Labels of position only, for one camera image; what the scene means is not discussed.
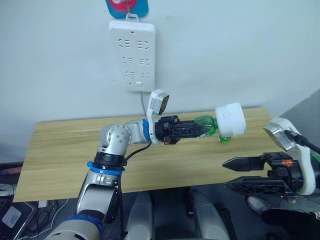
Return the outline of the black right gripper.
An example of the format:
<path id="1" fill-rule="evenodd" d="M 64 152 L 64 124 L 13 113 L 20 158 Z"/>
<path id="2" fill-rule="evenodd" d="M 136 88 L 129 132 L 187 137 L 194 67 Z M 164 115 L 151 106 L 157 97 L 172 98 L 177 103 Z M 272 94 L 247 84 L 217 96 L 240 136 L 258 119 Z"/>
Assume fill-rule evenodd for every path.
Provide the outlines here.
<path id="1" fill-rule="evenodd" d="M 290 198 L 302 188 L 304 178 L 297 160 L 283 151 L 265 152 L 261 156 L 235 157 L 222 164 L 236 172 L 262 171 L 267 163 L 267 177 L 241 176 L 224 183 L 228 189 L 245 196 Z"/>

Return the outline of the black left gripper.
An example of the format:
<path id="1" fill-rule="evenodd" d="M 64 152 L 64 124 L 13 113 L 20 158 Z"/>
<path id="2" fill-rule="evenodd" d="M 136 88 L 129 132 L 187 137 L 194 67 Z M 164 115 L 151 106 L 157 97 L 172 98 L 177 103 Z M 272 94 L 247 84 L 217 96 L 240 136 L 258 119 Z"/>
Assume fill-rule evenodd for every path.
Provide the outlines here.
<path id="1" fill-rule="evenodd" d="M 179 130 L 171 133 L 173 127 Z M 196 123 L 194 120 L 180 121 L 177 115 L 163 116 L 155 123 L 155 136 L 164 145 L 175 145 L 180 139 L 197 138 L 209 131 L 207 126 Z"/>

